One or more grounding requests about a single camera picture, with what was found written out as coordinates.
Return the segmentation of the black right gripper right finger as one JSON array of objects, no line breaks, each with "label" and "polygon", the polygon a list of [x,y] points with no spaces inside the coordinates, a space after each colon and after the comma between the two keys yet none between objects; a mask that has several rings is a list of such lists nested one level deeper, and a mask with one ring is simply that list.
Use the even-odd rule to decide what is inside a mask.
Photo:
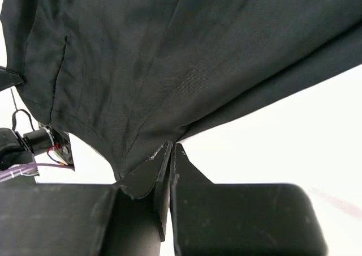
[{"label": "black right gripper right finger", "polygon": [[311,200],[292,184],[215,184],[171,155],[170,208],[176,255],[326,255]]}]

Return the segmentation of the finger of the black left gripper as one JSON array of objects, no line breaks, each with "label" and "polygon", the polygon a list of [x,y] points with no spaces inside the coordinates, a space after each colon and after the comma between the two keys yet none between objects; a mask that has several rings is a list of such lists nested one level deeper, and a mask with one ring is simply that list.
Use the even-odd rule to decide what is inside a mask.
[{"label": "finger of the black left gripper", "polygon": [[23,84],[23,78],[19,73],[0,67],[0,91],[20,84]]}]

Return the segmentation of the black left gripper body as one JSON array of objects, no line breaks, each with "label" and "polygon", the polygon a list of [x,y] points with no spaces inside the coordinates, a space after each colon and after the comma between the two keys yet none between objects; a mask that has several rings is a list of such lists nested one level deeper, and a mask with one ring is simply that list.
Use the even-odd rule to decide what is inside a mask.
[{"label": "black left gripper body", "polygon": [[13,165],[32,163],[42,154],[55,163],[73,167],[70,137],[67,133],[57,131],[49,125],[20,135],[17,131],[1,128],[1,171]]}]

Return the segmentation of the black pleated skirt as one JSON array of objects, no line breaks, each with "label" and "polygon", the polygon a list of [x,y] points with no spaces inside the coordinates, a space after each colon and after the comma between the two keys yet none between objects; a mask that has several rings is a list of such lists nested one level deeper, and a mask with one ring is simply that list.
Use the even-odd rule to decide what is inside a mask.
[{"label": "black pleated skirt", "polygon": [[3,0],[1,22],[30,113],[117,180],[361,64],[361,0]]}]

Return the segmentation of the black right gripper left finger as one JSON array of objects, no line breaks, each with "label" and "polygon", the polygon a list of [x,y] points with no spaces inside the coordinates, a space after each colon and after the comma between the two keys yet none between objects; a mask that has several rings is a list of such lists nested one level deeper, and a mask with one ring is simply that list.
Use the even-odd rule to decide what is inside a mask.
[{"label": "black right gripper left finger", "polygon": [[2,255],[158,255],[165,240],[165,142],[112,185],[1,184]]}]

